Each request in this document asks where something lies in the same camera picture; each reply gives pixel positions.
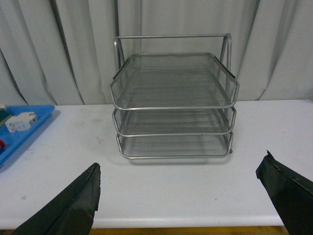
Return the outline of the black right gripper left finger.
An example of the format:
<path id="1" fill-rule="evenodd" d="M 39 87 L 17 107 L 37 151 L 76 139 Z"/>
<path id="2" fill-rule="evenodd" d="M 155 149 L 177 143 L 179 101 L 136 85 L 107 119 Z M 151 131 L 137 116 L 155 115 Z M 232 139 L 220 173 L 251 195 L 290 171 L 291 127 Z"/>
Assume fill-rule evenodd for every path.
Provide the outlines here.
<path id="1" fill-rule="evenodd" d="M 93 163 L 13 235 L 88 235 L 98 210 L 100 164 Z"/>

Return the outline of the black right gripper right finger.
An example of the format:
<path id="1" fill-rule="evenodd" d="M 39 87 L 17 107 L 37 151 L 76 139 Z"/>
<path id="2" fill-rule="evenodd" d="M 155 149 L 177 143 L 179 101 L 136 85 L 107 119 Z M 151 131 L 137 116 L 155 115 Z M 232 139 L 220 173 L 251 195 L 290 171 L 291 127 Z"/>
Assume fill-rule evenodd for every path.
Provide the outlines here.
<path id="1" fill-rule="evenodd" d="M 256 169 L 290 235 L 313 233 L 313 182 L 275 160 L 270 152 Z"/>

